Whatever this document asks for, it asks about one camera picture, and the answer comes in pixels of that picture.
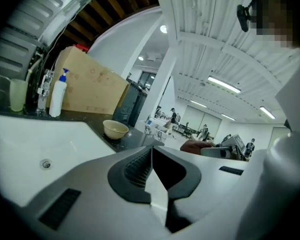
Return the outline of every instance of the white pillar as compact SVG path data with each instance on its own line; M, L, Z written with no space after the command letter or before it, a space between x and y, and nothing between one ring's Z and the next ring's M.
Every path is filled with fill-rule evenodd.
M135 14L100 36L88 55L126 79L142 48L162 21L160 8Z
M146 120L149 115L154 114L160 98L165 90L171 72L177 61L177 49L169 48L159 67L158 73L152 83L149 94L143 104L138 121Z

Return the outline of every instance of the ceiling light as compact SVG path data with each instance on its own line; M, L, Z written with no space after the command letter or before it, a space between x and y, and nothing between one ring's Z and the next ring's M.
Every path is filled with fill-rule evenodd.
M198 102L195 102L195 101L193 101L193 100L190 100L190 102L192 102L192 103L195 103L195 104L198 104L198 105L200 105L200 106L202 106L202 107L207 107L207 106L205 106L205 105L202 105L202 104L200 104L200 103L198 103Z
M224 116L225 118L228 118L228 119L232 120L232 121L236 121L236 119L233 119L233 118L230 117L230 116L227 116L227 115L225 115L225 114L221 114L221 115Z
M264 106L261 106L260 109L271 119L276 119L273 114L271 114Z
M216 78L214 78L214 77L212 77L212 76L209 76L209 77L208 77L208 81L211 81L211 82L216 83L216 84L218 84L218 85L221 85L221 86L223 86L223 87L225 87L225 88L228 88L229 90L231 90L231 91L233 91L233 92L235 92L235 93L237 93L237 94L241 92L240 89L238 89L238 88L232 86L231 84L228 84L228 83L226 83L226 82L224 82L224 81L221 81L221 80L219 80L219 79L216 79Z
M160 27L160 30L161 30L161 32L162 33L167 33L167 26L166 25L162 25L161 27Z

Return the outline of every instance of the gray countertop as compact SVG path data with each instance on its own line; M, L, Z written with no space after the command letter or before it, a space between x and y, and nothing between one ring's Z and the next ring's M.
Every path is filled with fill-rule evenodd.
M51 117L48 113L38 115L33 108L24 108L23 111L13 112L8 107L0 106L0 115L17 117L24 119L49 120L49 121L66 121L66 122L84 122L96 135L98 135L110 148L116 152L134 149L143 146L163 146L164 144L143 132L128 126L129 132L121 139L110 139L104 133L104 120L111 120L110 114L96 114L86 112L76 112L62 110L58 117Z

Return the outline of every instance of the soap dispenser bottle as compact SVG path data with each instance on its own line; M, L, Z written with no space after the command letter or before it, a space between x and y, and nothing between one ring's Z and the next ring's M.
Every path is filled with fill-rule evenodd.
M66 68L63 68L63 70L64 70L63 75L60 76L59 80L56 81L54 84L54 88L53 88L53 92L52 92L52 96L51 96L49 114L53 118L60 116L62 101L64 99L64 95L65 95L66 88L67 88L66 73L69 70Z

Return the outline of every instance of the red object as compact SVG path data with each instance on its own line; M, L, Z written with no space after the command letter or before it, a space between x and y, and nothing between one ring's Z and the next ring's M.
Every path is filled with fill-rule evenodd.
M73 44L72 46L77 47L78 49L80 49L81 51L83 51L85 53L89 51L89 48L82 44Z

